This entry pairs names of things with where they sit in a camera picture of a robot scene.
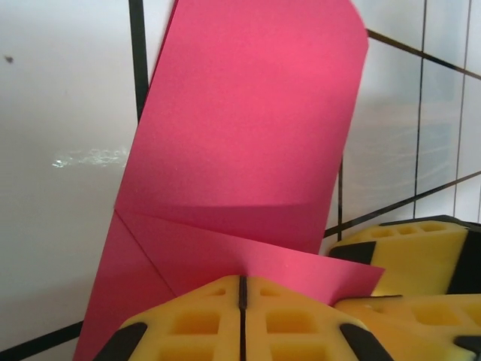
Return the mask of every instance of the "folded pink paper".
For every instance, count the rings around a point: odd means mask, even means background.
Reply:
[[[317,253],[367,50],[347,0],[178,0],[74,357],[225,275],[331,304],[382,270]]]
[[[179,0],[116,208],[317,252],[366,50],[347,0]]]

